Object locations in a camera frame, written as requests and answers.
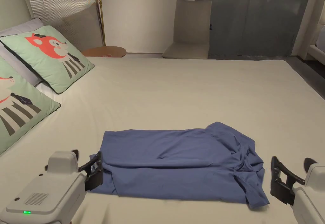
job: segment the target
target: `door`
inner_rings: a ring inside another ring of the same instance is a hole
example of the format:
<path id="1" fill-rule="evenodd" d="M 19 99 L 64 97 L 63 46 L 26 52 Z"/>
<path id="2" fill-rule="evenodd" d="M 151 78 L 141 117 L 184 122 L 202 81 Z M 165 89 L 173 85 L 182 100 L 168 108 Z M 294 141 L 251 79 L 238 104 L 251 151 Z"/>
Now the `door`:
<path id="1" fill-rule="evenodd" d="M 238 54 L 242 47 L 249 0 L 210 1 L 212 30 L 209 54 Z"/>
<path id="2" fill-rule="evenodd" d="M 291 54 L 308 0 L 250 0 L 243 55 Z"/>

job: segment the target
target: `brass lamp pole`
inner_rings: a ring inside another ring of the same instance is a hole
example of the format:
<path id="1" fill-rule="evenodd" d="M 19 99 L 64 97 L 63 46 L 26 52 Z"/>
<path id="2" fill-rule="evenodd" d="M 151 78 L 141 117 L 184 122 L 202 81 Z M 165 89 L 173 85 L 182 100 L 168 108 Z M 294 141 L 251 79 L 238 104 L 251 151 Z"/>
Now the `brass lamp pole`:
<path id="1" fill-rule="evenodd" d="M 99 6 L 100 6 L 100 19 L 101 19 L 100 24 L 101 24 L 101 28 L 102 28 L 103 42 L 104 42 L 104 46 L 106 46 L 104 18 L 103 18 L 103 5 L 102 5 L 101 0 L 99 0 Z"/>

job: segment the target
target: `white furniture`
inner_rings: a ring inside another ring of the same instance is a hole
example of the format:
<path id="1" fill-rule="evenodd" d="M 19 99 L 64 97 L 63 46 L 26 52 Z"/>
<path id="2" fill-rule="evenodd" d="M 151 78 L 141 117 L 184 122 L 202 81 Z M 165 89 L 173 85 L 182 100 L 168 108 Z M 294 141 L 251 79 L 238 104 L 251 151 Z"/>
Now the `white furniture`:
<path id="1" fill-rule="evenodd" d="M 308 28 L 298 55 L 304 60 L 318 60 L 325 64 L 325 52 L 316 47 L 317 38 L 325 25 L 325 0 L 316 0 Z"/>

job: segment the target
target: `striped pattern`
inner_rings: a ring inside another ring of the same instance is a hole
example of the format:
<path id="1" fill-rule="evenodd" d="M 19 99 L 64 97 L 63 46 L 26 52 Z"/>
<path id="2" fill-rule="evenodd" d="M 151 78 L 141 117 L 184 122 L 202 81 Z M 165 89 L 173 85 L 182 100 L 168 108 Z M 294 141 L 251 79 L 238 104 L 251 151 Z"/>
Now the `striped pattern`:
<path id="1" fill-rule="evenodd" d="M 67 73 L 70 78 L 77 75 L 82 69 L 84 69 L 84 65 L 80 61 L 73 60 L 69 55 L 67 56 L 68 60 L 63 61 L 63 65 L 67 70 Z"/>
<path id="2" fill-rule="evenodd" d="M 25 202 L 25 205 L 39 206 L 48 197 L 48 193 L 33 193 Z"/>
<path id="3" fill-rule="evenodd" d="M 10 136 L 41 112 L 35 105 L 24 105 L 14 97 L 11 99 L 13 105 L 0 110 L 0 119 Z"/>

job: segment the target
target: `wall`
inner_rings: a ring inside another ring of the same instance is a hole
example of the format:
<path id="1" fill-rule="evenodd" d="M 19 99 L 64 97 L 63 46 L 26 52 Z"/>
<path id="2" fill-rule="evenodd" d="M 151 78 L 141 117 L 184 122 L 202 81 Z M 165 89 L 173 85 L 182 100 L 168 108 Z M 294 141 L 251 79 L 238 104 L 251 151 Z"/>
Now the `wall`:
<path id="1" fill-rule="evenodd" d="M 298 32 L 298 35 L 297 35 L 297 38 L 296 38 L 296 41 L 295 41 L 295 45 L 294 45 L 294 48 L 292 50 L 292 55 L 293 56 L 296 56 L 298 54 L 298 50 L 299 50 L 299 48 L 300 48 L 300 46 L 302 44 L 303 37 L 304 37 L 304 35 L 306 33 L 306 30 L 307 30 L 307 26 L 308 26 L 308 23 L 309 23 L 309 20 L 310 20 L 311 13 L 313 12 L 315 1 L 316 0 L 309 0 L 308 1 L 305 13 L 303 15 L 303 19 L 301 21 L 300 29 L 299 29 L 299 32 Z"/>
<path id="2" fill-rule="evenodd" d="M 163 53 L 173 42 L 176 0 L 102 0 L 107 46 Z"/>

